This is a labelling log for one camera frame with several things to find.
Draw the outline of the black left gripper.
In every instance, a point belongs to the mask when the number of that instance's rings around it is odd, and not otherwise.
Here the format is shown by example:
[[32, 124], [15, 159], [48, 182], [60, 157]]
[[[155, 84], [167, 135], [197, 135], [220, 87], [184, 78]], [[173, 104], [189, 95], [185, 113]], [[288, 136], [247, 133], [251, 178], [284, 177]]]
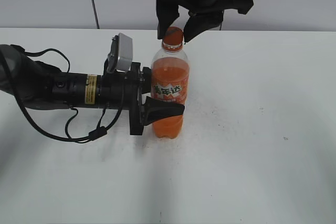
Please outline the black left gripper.
[[142, 122], [140, 93], [151, 92], [152, 71], [149, 67], [143, 67], [140, 71], [140, 67], [139, 62], [132, 62], [127, 72], [115, 70], [113, 73], [108, 73], [108, 63], [104, 63], [100, 80], [99, 105], [105, 109], [117, 110], [114, 119], [105, 126], [107, 131], [116, 124], [123, 110], [129, 111], [130, 135], [142, 135], [144, 126], [183, 115], [185, 110], [183, 104], [147, 97], [143, 104]]

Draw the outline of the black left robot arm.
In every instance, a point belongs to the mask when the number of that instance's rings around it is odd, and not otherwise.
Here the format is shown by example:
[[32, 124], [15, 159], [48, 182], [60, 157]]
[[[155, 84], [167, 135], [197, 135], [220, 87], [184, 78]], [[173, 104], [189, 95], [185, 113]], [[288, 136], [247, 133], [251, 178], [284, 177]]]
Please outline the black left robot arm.
[[63, 72], [32, 57], [17, 45], [1, 45], [1, 91], [20, 100], [25, 109], [113, 109], [129, 112], [130, 135], [142, 135], [144, 127], [161, 119], [180, 116], [185, 106], [142, 95], [151, 91], [151, 69], [132, 62], [130, 70], [103, 75]]

